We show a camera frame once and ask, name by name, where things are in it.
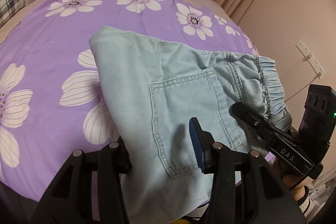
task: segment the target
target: purple blanket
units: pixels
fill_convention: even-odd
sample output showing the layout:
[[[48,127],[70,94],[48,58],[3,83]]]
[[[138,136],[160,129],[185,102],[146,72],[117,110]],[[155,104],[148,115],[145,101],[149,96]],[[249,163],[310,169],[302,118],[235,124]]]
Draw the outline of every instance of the purple blanket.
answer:
[[[73,150],[118,138],[89,50],[100,27],[257,54],[241,29],[181,0],[46,0],[0,45],[0,180],[39,200]]]

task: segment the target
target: white power socket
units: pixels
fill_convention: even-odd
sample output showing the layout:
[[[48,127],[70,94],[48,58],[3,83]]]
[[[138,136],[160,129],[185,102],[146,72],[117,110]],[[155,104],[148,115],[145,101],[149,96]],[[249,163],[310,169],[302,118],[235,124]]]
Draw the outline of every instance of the white power socket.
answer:
[[[314,55],[311,55],[311,57],[308,59],[308,62],[312,66],[312,68],[314,69],[314,71],[316,72],[317,75],[319,73],[321,73],[321,75],[319,76],[319,78],[320,78],[324,74],[325,71],[322,68],[322,66],[319,63],[319,61],[317,61],[317,59],[315,58]]]
[[[300,40],[296,43],[296,47],[299,49],[299,51],[303,54],[304,57],[307,57],[310,54],[310,50],[306,46],[306,44],[303,42],[302,37]]]

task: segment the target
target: denim pants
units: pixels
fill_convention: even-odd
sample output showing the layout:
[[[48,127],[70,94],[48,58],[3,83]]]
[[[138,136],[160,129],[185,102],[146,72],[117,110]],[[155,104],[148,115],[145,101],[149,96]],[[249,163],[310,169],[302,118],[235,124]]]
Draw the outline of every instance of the denim pants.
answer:
[[[131,223],[170,223],[210,198],[212,175],[198,169],[188,123],[232,150],[266,151],[229,115],[243,102],[285,129],[291,117],[274,61],[206,52],[131,31],[101,28],[90,39],[101,88],[133,165],[122,179]]]

